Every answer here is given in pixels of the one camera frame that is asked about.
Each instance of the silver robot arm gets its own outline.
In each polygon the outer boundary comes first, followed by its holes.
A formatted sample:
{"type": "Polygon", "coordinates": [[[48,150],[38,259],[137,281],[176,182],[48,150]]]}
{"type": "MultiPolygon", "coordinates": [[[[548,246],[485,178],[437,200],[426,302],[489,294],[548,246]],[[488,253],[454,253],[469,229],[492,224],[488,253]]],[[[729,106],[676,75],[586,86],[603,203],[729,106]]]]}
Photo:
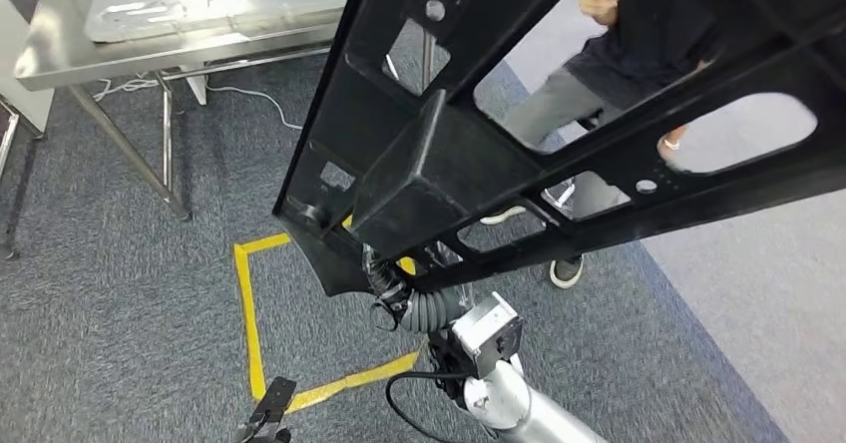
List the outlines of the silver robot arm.
{"type": "Polygon", "coordinates": [[[448,329],[477,371],[464,381],[467,411],[513,443],[605,443],[606,440],[524,378],[517,349],[523,320],[499,294],[473,307],[448,329]]]}

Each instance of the stainless steel table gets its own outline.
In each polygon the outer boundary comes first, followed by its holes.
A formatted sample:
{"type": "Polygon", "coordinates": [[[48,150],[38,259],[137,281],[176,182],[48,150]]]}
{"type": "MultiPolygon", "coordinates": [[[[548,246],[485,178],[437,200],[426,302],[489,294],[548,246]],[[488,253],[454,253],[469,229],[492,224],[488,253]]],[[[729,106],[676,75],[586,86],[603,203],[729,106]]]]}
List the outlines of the stainless steel table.
{"type": "Polygon", "coordinates": [[[94,44],[83,31],[91,0],[40,0],[30,33],[15,67],[15,77],[30,90],[67,86],[133,167],[180,219],[189,211],[173,193],[169,80],[237,69],[326,52],[342,8],[279,20],[171,34],[115,44],[94,44]],[[249,56],[260,54],[258,58],[249,56]],[[206,66],[199,71],[162,73],[179,65],[206,66]],[[156,71],[163,88],[163,176],[150,168],[112,119],[81,84],[101,78],[156,71]]]}

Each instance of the black shirt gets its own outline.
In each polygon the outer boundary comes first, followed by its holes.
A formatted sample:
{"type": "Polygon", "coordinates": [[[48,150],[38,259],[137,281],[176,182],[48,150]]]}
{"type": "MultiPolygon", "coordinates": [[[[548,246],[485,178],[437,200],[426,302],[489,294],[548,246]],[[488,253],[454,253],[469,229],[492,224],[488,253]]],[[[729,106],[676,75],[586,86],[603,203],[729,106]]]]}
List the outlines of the black shirt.
{"type": "Polygon", "coordinates": [[[565,66],[625,109],[716,57],[713,17],[696,0],[620,0],[617,23],[565,66]]]}

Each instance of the black cable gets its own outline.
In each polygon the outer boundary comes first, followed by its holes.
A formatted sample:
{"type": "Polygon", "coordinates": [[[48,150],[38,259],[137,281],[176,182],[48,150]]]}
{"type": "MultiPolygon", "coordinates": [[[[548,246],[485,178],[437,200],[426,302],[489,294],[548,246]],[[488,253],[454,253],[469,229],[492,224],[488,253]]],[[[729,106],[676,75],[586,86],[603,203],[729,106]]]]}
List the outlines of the black cable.
{"type": "Polygon", "coordinates": [[[396,406],[396,403],[394,403],[394,398],[391,395],[391,387],[393,387],[393,384],[396,383],[398,380],[402,380],[405,378],[420,378],[424,380],[463,380],[467,377],[468,375],[464,373],[434,373],[428,371],[406,371],[398,375],[394,375],[388,379],[388,383],[385,385],[385,399],[388,400],[388,406],[390,406],[391,409],[394,410],[394,412],[400,418],[402,418],[406,423],[408,423],[409,426],[417,430],[421,435],[426,436],[427,438],[431,438],[440,443],[459,443],[452,440],[448,440],[446,438],[441,438],[437,435],[433,435],[425,428],[420,426],[420,424],[418,424],[416,421],[409,418],[409,416],[406,415],[404,411],[400,410],[399,407],[396,406]]]}

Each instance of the sneaker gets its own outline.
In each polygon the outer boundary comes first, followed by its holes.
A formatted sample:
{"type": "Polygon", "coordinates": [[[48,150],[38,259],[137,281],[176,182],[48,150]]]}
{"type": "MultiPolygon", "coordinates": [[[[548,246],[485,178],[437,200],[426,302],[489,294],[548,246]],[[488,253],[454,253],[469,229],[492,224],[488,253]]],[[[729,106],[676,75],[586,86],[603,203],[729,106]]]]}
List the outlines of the sneaker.
{"type": "Polygon", "coordinates": [[[585,261],[581,256],[573,263],[566,260],[553,260],[550,263],[550,279],[558,288],[570,288],[579,281],[584,267],[585,261]]]}
{"type": "Polygon", "coordinates": [[[518,216],[525,212],[526,209],[522,207],[511,207],[510,209],[502,212],[501,214],[496,214],[495,216],[489,216],[481,219],[479,222],[485,225],[496,225],[497,223],[502,223],[513,216],[518,216]]]}

